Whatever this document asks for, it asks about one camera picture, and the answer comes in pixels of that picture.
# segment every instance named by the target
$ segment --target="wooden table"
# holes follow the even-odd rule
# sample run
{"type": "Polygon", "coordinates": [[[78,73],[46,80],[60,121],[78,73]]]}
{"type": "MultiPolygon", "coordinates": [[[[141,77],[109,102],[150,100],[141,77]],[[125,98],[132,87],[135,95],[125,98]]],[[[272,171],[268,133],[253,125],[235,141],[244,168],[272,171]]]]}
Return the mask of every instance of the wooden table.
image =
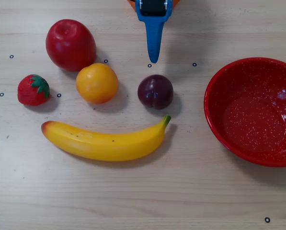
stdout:
{"type": "Polygon", "coordinates": [[[235,157],[203,111],[206,86],[224,65],[255,56],[286,62],[286,0],[181,0],[151,68],[145,33],[126,0],[0,1],[0,230],[286,230],[286,168],[235,157]],[[121,87],[113,101],[87,104],[76,73],[49,59],[46,34],[65,18],[90,29],[97,61],[107,59],[116,71],[121,87]],[[53,98],[37,108],[16,96],[29,74],[51,87],[53,98]],[[150,74],[173,83],[175,99],[164,111],[147,110],[137,98],[150,74]],[[166,113],[173,119],[163,145],[127,163],[73,157],[40,129],[57,120],[127,132],[166,113]]]}

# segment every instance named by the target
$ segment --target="orange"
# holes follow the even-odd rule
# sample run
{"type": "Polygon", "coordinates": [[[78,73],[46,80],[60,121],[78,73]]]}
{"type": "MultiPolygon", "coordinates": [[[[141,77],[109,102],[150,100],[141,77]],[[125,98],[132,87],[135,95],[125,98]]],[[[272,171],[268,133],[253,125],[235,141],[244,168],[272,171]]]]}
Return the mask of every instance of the orange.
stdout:
{"type": "Polygon", "coordinates": [[[118,91],[117,75],[109,66],[100,63],[83,68],[76,85],[81,97],[93,104],[108,102],[118,91]]]}

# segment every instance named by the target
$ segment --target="red bowl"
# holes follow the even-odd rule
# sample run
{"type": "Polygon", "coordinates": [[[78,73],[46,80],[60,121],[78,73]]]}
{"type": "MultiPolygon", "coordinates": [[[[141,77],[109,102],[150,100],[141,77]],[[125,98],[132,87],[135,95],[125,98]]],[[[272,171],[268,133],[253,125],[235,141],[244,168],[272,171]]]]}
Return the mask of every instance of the red bowl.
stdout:
{"type": "Polygon", "coordinates": [[[286,63],[253,57],[222,68],[205,94],[217,139],[239,157],[286,167],[286,63]]]}

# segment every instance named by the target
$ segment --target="strawberry leaves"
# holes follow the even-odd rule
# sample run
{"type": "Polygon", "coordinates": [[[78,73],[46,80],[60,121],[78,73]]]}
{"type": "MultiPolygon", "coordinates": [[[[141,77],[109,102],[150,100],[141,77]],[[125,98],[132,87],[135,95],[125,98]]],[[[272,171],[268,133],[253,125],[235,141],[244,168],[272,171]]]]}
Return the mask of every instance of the strawberry leaves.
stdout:
{"type": "Polygon", "coordinates": [[[32,74],[32,76],[33,77],[31,78],[31,80],[34,80],[34,82],[31,86],[34,88],[38,87],[37,93],[44,92],[45,99],[47,99],[50,95],[49,85],[47,81],[37,74],[32,74]]]}

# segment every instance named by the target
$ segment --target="banana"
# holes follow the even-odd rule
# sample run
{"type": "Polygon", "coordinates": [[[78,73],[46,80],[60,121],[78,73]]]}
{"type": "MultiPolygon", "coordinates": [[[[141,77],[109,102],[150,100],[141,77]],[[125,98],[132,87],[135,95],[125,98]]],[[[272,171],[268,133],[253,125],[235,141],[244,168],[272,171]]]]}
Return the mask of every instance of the banana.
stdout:
{"type": "Polygon", "coordinates": [[[171,120],[166,115],[155,126],[138,132],[105,134],[73,127],[61,122],[42,124],[44,136],[71,154],[99,161],[130,161],[149,155],[162,143],[171,120]]]}

